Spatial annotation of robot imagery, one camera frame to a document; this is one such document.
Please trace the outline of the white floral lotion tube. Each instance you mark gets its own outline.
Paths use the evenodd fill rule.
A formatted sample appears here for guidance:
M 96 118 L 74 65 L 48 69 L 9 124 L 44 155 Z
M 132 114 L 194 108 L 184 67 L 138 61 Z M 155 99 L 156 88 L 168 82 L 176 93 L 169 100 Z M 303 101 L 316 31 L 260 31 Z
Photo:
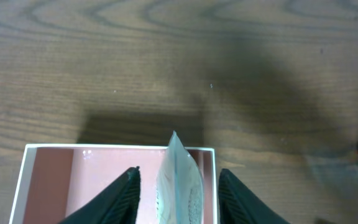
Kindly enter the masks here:
M 204 186 L 199 167 L 177 133 L 171 136 L 157 174 L 157 222 L 201 224 Z

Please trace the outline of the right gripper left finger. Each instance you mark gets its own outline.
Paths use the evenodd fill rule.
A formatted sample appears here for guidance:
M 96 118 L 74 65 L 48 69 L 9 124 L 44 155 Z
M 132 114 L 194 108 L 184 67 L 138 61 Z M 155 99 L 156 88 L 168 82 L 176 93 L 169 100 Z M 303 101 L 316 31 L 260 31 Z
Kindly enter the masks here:
M 140 202 L 140 170 L 130 167 L 60 224 L 135 224 Z

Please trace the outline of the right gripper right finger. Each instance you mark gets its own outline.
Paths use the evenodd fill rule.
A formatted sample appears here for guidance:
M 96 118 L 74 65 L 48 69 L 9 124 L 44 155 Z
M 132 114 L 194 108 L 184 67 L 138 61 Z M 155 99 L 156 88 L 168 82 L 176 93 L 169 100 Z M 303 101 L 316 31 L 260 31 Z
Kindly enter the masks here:
M 219 175 L 220 224 L 289 224 L 261 201 L 229 169 Z

